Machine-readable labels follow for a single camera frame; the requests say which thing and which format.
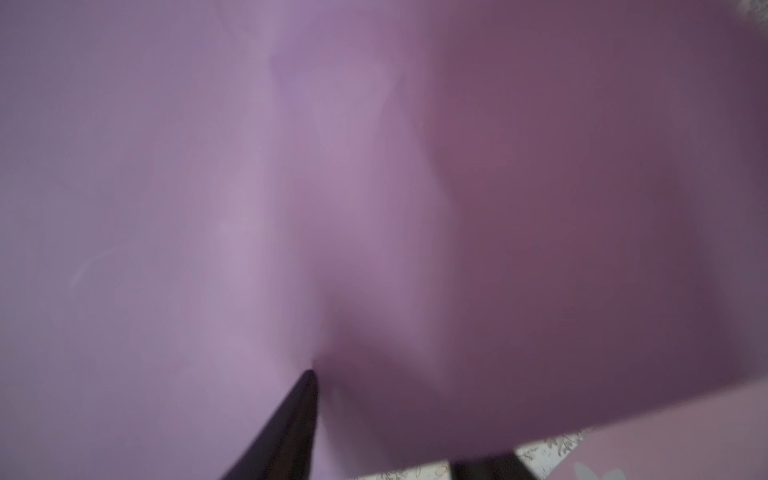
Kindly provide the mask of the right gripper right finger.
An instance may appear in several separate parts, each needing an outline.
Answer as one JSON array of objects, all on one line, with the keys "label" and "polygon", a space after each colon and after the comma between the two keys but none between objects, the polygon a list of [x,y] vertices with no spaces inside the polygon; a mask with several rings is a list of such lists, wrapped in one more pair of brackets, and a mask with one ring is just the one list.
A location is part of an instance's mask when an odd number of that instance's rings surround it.
[{"label": "right gripper right finger", "polygon": [[537,480],[515,454],[449,463],[452,480]]}]

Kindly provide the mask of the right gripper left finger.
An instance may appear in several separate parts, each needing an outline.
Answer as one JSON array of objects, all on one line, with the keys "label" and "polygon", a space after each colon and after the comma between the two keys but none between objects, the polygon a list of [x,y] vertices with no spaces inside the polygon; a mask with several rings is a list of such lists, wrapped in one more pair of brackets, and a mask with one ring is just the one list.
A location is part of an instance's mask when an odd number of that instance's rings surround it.
[{"label": "right gripper left finger", "polygon": [[318,377],[306,370],[223,479],[309,479],[318,402]]}]

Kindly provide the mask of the purple wrapping paper sheet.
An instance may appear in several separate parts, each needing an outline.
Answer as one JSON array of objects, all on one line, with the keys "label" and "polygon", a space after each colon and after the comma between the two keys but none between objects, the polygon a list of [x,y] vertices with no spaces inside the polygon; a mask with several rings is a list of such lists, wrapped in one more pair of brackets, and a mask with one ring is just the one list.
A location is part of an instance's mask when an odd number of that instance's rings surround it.
[{"label": "purple wrapping paper sheet", "polygon": [[767,38],[727,1],[5,1],[1,475],[317,476],[767,373]]}]

